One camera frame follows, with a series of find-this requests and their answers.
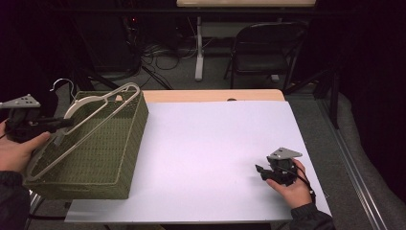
table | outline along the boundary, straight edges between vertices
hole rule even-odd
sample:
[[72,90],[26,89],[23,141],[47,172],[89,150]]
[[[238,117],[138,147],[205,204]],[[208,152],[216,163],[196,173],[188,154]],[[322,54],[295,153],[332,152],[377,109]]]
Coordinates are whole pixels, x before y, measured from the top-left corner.
[[[196,224],[291,219],[287,204],[255,170],[255,164],[266,168],[266,155],[280,146],[304,154],[301,161],[317,206],[330,214],[281,91],[166,90],[145,91],[145,96],[149,117],[129,199],[74,200],[65,221]],[[230,98],[238,101],[224,102]],[[242,122],[238,116],[250,119]]]
[[[185,8],[311,8],[316,0],[177,0],[178,7]],[[232,28],[230,33],[235,36],[241,27]],[[197,61],[194,78],[196,81],[203,80],[203,47],[202,47],[202,21],[197,17]]]

chair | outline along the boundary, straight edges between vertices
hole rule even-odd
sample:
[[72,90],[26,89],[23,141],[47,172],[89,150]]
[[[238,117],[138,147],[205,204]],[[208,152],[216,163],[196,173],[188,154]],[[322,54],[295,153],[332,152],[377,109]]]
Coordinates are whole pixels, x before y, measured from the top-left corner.
[[306,34],[307,26],[298,22],[260,23],[242,29],[236,36],[224,79],[230,67],[231,89],[235,75],[285,75],[285,89]]

hand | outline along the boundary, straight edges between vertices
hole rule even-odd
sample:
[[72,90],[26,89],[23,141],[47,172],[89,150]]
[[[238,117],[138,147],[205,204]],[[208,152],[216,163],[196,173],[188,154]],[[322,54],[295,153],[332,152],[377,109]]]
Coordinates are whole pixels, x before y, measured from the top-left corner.
[[[305,171],[305,167],[300,161],[293,159],[293,162],[298,168],[302,169],[303,172]],[[305,179],[305,175],[302,171],[298,170],[298,175]],[[310,191],[307,185],[299,178],[296,179],[295,183],[287,187],[278,184],[272,179],[267,179],[266,183],[280,193],[292,209],[311,203]]]
[[[0,136],[5,134],[6,121],[0,124]],[[31,158],[31,153],[50,138],[49,132],[44,132],[32,140],[19,144],[4,136],[0,139],[0,171],[22,173]]]

woven basket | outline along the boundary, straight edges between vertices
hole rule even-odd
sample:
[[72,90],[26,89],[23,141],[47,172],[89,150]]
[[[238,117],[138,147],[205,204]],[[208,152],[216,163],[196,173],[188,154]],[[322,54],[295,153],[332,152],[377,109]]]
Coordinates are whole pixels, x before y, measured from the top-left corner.
[[[106,92],[79,92],[76,99],[102,96]],[[41,172],[63,152],[99,125],[123,101],[134,95],[121,92],[123,100],[110,102],[100,112],[63,137],[61,144],[51,143],[35,163],[33,174]],[[103,105],[92,102],[80,107],[73,115],[76,124]],[[147,123],[147,104],[142,92],[117,114],[108,119],[63,160],[35,181],[25,186],[49,199],[125,199],[134,174],[135,163]]]

sleeve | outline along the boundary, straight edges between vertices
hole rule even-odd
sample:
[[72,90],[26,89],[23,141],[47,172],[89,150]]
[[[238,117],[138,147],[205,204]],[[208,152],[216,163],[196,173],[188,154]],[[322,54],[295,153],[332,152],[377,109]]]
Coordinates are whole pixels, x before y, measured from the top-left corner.
[[314,203],[292,209],[291,215],[290,230],[335,229],[332,217],[317,210]]
[[0,230],[24,229],[30,213],[30,193],[18,172],[0,172]]

